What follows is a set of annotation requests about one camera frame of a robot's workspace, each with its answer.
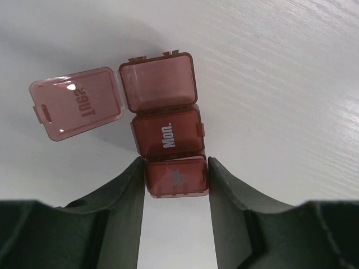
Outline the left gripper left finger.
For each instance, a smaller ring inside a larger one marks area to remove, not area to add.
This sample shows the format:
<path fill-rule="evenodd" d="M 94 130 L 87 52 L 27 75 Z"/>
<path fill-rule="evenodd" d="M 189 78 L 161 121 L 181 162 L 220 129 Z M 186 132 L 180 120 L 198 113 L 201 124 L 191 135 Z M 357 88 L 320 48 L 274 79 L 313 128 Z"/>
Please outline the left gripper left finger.
<path fill-rule="evenodd" d="M 2 268 L 136 268 L 144 161 L 65 207 L 1 202 Z"/>

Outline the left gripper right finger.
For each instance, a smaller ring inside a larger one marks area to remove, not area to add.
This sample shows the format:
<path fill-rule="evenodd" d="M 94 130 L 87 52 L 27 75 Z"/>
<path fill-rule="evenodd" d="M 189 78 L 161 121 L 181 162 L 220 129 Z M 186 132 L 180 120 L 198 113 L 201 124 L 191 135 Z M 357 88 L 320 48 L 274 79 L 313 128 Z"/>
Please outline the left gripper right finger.
<path fill-rule="evenodd" d="M 208 159 L 219 268 L 357 268 L 358 202 L 275 200 Z"/>

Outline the red weekly pill organizer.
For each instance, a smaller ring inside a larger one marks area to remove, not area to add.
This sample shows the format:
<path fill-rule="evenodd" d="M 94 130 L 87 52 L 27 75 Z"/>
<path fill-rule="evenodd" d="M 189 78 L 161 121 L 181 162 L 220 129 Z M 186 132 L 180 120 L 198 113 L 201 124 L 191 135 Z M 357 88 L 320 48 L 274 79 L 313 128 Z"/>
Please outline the red weekly pill organizer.
<path fill-rule="evenodd" d="M 39 122 L 56 142 L 119 120 L 129 110 L 150 195 L 208 194 L 205 128 L 190 53 L 174 50 L 131 58 L 118 71 L 102 67 L 36 81 L 29 92 Z"/>

